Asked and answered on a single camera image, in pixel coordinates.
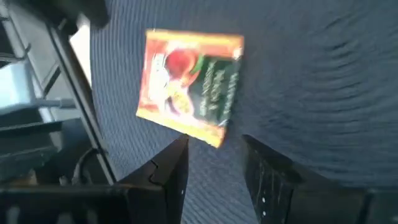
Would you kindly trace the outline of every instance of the snack packet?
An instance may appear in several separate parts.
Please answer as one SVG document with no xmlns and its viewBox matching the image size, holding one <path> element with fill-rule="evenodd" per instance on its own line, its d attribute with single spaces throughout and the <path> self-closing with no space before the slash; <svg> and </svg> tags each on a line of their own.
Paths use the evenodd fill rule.
<svg viewBox="0 0 398 224">
<path fill-rule="evenodd" d="M 136 115 L 219 147 L 234 99 L 243 37 L 148 30 Z"/>
</svg>

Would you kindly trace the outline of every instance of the cable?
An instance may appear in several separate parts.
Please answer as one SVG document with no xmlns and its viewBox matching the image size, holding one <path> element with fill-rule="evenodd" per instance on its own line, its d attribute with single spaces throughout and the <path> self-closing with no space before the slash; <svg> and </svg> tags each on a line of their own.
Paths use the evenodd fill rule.
<svg viewBox="0 0 398 224">
<path fill-rule="evenodd" d="M 88 159 L 91 156 L 101 154 L 101 152 L 106 152 L 106 151 L 103 149 L 91 148 L 87 150 L 83 155 L 81 155 L 78 162 L 76 163 L 75 170 L 73 171 L 72 185 L 83 185 L 86 183 L 86 180 L 84 179 L 83 175 L 84 166 L 86 165 Z"/>
</svg>

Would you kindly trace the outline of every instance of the food illustration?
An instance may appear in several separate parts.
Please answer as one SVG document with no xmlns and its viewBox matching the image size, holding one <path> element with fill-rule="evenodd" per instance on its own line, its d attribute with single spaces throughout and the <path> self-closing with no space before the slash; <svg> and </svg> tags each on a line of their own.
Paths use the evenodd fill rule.
<svg viewBox="0 0 398 224">
<path fill-rule="evenodd" d="M 192 115 L 193 114 L 193 105 L 190 97 L 184 93 L 183 91 L 176 91 L 170 97 L 170 107 L 177 114 L 181 115 Z"/>
<path fill-rule="evenodd" d="M 172 80 L 180 80 L 182 87 L 191 85 L 199 75 L 203 56 L 194 49 L 175 49 L 166 58 L 165 67 Z"/>
<path fill-rule="evenodd" d="M 219 147 L 243 50 L 240 35 L 148 30 L 136 115 Z"/>
</svg>

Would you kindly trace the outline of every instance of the metal bar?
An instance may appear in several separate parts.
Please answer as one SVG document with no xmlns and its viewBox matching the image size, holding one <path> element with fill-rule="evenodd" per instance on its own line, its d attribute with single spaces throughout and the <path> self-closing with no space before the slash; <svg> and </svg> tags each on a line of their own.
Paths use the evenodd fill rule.
<svg viewBox="0 0 398 224">
<path fill-rule="evenodd" d="M 105 142 L 102 139 L 96 120 L 90 85 L 88 84 L 87 78 L 84 75 L 71 45 L 69 44 L 68 37 L 60 34 L 58 30 L 55 30 L 50 26 L 47 26 L 47 29 L 53 46 L 55 47 L 55 52 L 60 64 L 60 70 L 63 75 L 65 75 L 65 81 L 69 89 L 72 91 L 76 108 L 81 112 L 81 121 L 85 126 L 91 145 L 93 148 L 106 149 Z M 116 178 L 107 155 L 102 152 L 97 155 L 97 158 L 109 184 L 114 184 L 116 182 Z"/>
<path fill-rule="evenodd" d="M 30 45 L 30 43 L 28 43 L 27 46 L 25 47 L 24 41 L 22 40 L 21 35 L 18 32 L 18 29 L 17 29 L 17 26 L 15 25 L 15 22 L 12 20 L 11 14 L 9 13 L 9 9 L 8 9 L 7 6 L 6 6 L 5 10 L 7 11 L 8 16 L 7 17 L 2 17 L 2 18 L 6 18 L 6 20 L 3 20 L 3 21 L 11 24 L 11 27 L 14 30 L 14 34 L 16 36 L 16 39 L 17 39 L 17 42 L 18 42 L 18 45 L 19 45 L 18 51 L 23 51 L 23 56 L 21 56 L 21 57 L 15 56 L 15 58 L 18 59 L 18 60 L 26 59 L 26 60 L 29 61 L 29 64 L 32 65 L 32 63 L 30 61 L 30 58 L 27 55 L 32 46 Z"/>
<path fill-rule="evenodd" d="M 50 92 L 51 88 L 54 86 L 54 83 L 57 81 L 60 74 L 61 74 L 61 70 L 58 65 L 56 65 L 55 67 L 53 67 L 51 69 L 49 74 L 46 76 L 46 80 L 42 84 L 44 96 L 47 96 L 47 94 Z"/>
<path fill-rule="evenodd" d="M 37 133 L 51 133 L 61 131 L 63 121 L 49 123 L 32 123 L 7 128 L 0 128 L 0 138 L 18 137 Z"/>
<path fill-rule="evenodd" d="M 12 156 L 26 156 L 26 155 L 34 154 L 34 153 L 40 152 L 40 151 L 54 151 L 54 152 L 57 152 L 58 149 L 55 146 L 36 147 L 36 148 L 33 148 L 33 149 L 26 149 L 26 150 L 15 152 L 15 153 L 3 154 L 3 155 L 0 155 L 0 159 L 10 158 Z"/>
</svg>

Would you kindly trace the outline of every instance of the food package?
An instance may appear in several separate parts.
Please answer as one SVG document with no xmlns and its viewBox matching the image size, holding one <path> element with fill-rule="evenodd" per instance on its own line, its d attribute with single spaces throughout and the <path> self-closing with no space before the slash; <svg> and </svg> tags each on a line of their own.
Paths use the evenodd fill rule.
<svg viewBox="0 0 398 224">
<path fill-rule="evenodd" d="M 243 53 L 240 35 L 148 30 L 136 115 L 219 147 Z"/>
</svg>

